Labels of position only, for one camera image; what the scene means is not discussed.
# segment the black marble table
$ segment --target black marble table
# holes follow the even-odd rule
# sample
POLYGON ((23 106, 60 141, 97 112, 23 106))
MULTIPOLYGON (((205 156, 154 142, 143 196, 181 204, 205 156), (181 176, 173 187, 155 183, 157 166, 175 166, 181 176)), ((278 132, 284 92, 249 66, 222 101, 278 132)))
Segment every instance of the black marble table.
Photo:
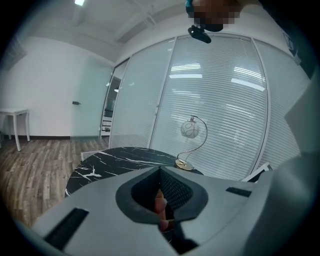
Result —
MULTIPOLYGON (((67 182, 64 197, 86 184, 101 179, 148 167, 174 167, 175 160, 176 157, 170 154, 142 147, 117 147, 100 151, 82 161, 74 169, 67 182)), ((190 172, 202 175, 196 169, 190 172)))

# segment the lamp base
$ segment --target lamp base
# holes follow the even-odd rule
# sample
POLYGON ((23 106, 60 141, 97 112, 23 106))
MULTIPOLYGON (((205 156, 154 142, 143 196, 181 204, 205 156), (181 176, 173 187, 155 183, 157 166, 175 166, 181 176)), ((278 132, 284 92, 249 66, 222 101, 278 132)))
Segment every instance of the lamp base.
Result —
POLYGON ((182 161, 182 160, 180 160, 180 159, 176 159, 176 160, 175 160, 175 165, 176 165, 179 169, 182 169, 182 170, 185 170, 185 171, 191 171, 191 170, 194 168, 191 163, 182 161))

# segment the hand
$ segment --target hand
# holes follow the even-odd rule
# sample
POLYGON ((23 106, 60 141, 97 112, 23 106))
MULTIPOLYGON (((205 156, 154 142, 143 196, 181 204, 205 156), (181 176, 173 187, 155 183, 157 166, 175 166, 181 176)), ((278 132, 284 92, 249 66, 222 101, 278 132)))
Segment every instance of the hand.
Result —
POLYGON ((239 16, 242 4, 237 0, 193 0, 194 17, 205 24, 230 24, 239 16))
POLYGON ((160 221, 160 231, 164 232, 169 226, 169 221, 166 220, 166 206, 167 200, 164 198, 164 194, 162 194, 161 190, 159 189, 158 193, 156 194, 155 201, 154 201, 154 212, 159 215, 160 221))

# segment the black rubber slot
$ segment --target black rubber slot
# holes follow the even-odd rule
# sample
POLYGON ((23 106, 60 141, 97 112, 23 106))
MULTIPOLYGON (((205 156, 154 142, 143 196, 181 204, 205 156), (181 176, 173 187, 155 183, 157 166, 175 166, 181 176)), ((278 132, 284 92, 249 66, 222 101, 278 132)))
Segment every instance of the black rubber slot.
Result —
POLYGON ((170 207, 170 204, 166 204, 165 207, 165 217, 167 220, 173 220, 174 217, 174 211, 172 210, 172 208, 170 207))
POLYGON ((44 239, 53 247, 62 250, 88 215, 83 209, 73 209, 44 239))
POLYGON ((173 228, 171 245, 178 254, 184 254, 198 246, 194 241, 185 238, 180 223, 176 223, 173 228))
POLYGON ((165 167, 155 167, 127 181, 118 188, 115 200, 132 221, 159 224, 160 219, 153 212, 159 189, 173 211, 175 222, 195 219, 208 202, 202 186, 165 167))
POLYGON ((248 198, 251 195, 251 191, 241 189, 241 188, 236 188, 236 187, 228 187, 225 191, 228 191, 232 194, 236 194, 246 198, 248 198))

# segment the white horizontal blind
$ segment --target white horizontal blind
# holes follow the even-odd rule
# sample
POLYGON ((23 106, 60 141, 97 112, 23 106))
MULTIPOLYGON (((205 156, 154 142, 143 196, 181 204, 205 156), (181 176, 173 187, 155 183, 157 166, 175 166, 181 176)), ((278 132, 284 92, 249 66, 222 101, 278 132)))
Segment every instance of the white horizontal blind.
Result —
POLYGON ((268 74, 271 94, 270 128, 259 165, 269 162, 275 169, 300 154, 285 115, 307 89, 310 80, 292 57, 270 45, 256 44, 268 74))
POLYGON ((188 161, 205 175, 240 180, 252 171, 266 130, 265 76, 252 42, 211 39, 177 40, 150 148, 174 156, 196 148, 205 139, 203 124, 196 120, 200 133, 194 139, 183 137, 180 127, 198 116, 208 138, 188 161))
POLYGON ((110 148, 148 146, 173 45, 167 40, 131 57, 114 107, 110 148))

